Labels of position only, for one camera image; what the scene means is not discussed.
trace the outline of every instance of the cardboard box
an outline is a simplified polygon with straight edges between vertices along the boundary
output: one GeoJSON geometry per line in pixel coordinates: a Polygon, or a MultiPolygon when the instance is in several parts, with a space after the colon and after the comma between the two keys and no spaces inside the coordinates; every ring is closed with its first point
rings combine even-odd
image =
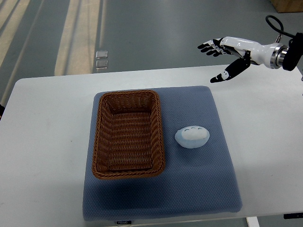
{"type": "Polygon", "coordinates": [[[278,13],[303,12],[303,0],[270,0],[278,13]]]}

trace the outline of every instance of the gray padded cushion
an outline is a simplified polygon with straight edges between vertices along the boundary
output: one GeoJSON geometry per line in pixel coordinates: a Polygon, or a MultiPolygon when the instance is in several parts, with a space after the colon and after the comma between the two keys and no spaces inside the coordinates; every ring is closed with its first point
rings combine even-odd
{"type": "Polygon", "coordinates": [[[160,96],[166,167],[157,177],[99,180],[91,171],[98,101],[94,99],[86,164],[83,216],[86,221],[135,220],[238,212],[242,207],[232,160],[208,87],[154,88],[160,96]],[[203,126],[209,141],[186,149],[177,130],[203,126]]]}

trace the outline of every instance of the wicker basket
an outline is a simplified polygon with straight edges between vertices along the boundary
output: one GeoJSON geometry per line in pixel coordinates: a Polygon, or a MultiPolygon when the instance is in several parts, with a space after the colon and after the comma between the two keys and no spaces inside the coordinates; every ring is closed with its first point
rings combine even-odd
{"type": "Polygon", "coordinates": [[[97,114],[94,176],[105,180],[150,177],[164,167],[158,94],[152,90],[105,93],[97,114]]]}

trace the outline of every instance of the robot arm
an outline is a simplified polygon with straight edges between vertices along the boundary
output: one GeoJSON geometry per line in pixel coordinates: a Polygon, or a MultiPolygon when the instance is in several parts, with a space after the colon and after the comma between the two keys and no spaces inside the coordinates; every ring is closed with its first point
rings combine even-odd
{"type": "Polygon", "coordinates": [[[296,36],[285,34],[293,38],[289,47],[277,42],[261,45],[251,40],[228,36],[221,39],[213,39],[198,46],[201,52],[206,52],[207,55],[213,55],[214,57],[222,54],[231,54],[239,57],[222,73],[212,78],[211,83],[230,80],[242,73],[250,64],[264,64],[270,69],[278,69],[282,66],[285,70],[293,70],[303,55],[303,34],[297,33],[296,36]]]}

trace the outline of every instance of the black fingertip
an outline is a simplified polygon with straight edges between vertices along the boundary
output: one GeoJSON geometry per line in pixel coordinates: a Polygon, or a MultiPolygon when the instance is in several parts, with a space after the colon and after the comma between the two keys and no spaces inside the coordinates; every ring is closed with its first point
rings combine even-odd
{"type": "Polygon", "coordinates": [[[213,50],[213,48],[211,46],[206,46],[201,50],[201,52],[206,52],[206,51],[210,51],[210,50],[213,50]]]}
{"type": "Polygon", "coordinates": [[[202,49],[204,47],[205,47],[205,44],[201,44],[201,45],[198,46],[198,49],[202,49]]]}
{"type": "Polygon", "coordinates": [[[211,79],[210,79],[210,82],[211,82],[211,83],[216,83],[216,82],[218,82],[218,80],[217,80],[216,77],[214,77],[214,78],[211,78],[211,79]]]}
{"type": "Polygon", "coordinates": [[[212,55],[212,54],[215,54],[215,53],[217,53],[217,51],[213,50],[213,51],[207,52],[206,55],[212,55]]]}
{"type": "Polygon", "coordinates": [[[220,54],[222,54],[222,53],[220,53],[220,52],[217,52],[217,53],[214,53],[214,57],[218,57],[220,54]]]}
{"type": "Polygon", "coordinates": [[[217,82],[221,82],[221,81],[224,81],[224,79],[222,78],[222,74],[219,74],[218,76],[210,79],[211,83],[217,83],[217,82]]]}

